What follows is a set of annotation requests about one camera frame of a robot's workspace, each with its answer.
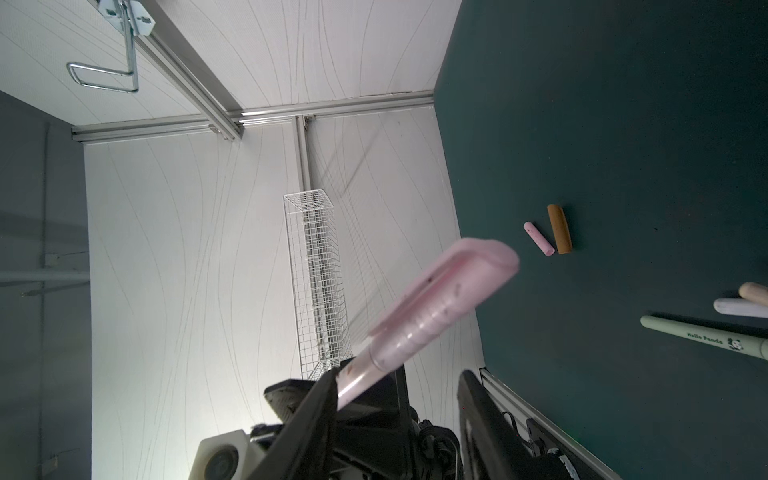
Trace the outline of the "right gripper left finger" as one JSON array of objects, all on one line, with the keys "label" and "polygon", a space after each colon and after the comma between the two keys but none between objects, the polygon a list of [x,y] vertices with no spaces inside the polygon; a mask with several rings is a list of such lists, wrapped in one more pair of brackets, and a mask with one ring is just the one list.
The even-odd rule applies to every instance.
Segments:
[{"label": "right gripper left finger", "polygon": [[247,479],[329,479],[338,410],[338,369],[312,387]]}]

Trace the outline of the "pink pen cap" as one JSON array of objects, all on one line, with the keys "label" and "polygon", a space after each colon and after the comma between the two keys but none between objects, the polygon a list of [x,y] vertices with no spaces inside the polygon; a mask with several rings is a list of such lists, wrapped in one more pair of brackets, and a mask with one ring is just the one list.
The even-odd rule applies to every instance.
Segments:
[{"label": "pink pen cap", "polygon": [[525,222],[523,228],[527,235],[545,256],[550,257],[555,254],[555,247],[547,240],[547,238],[532,222]]}]

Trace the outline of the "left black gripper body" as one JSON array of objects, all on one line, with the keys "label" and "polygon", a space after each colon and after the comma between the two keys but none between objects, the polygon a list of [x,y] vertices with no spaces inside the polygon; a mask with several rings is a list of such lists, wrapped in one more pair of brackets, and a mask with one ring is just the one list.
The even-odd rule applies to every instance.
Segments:
[{"label": "left black gripper body", "polygon": [[[281,423],[262,444],[267,450],[317,381],[289,379],[268,387],[267,403]],[[386,375],[337,410],[329,479],[459,479],[455,433],[420,419],[411,407],[403,368]]]}]

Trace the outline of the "pale pink white pen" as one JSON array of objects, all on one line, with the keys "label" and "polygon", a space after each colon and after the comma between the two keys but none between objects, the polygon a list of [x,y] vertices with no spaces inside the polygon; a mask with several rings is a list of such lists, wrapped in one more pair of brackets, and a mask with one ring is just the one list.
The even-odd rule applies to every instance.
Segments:
[{"label": "pale pink white pen", "polygon": [[519,271],[518,254],[497,240],[462,238],[445,250],[388,307],[368,344],[337,375],[343,409],[403,366]]}]

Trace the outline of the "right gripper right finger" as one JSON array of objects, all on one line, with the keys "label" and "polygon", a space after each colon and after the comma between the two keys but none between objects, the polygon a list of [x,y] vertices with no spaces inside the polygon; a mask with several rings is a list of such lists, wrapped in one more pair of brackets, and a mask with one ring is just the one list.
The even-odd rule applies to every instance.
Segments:
[{"label": "right gripper right finger", "polygon": [[459,376],[460,442],[465,479],[539,479],[533,459],[477,376]]}]

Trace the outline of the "brown pen cap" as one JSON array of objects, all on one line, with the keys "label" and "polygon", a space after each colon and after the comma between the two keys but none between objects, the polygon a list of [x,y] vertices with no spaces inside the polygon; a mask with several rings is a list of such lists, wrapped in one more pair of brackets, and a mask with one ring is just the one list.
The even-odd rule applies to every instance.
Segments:
[{"label": "brown pen cap", "polygon": [[564,210],[557,204],[547,206],[551,228],[554,234],[557,252],[560,255],[573,251],[573,243]]}]

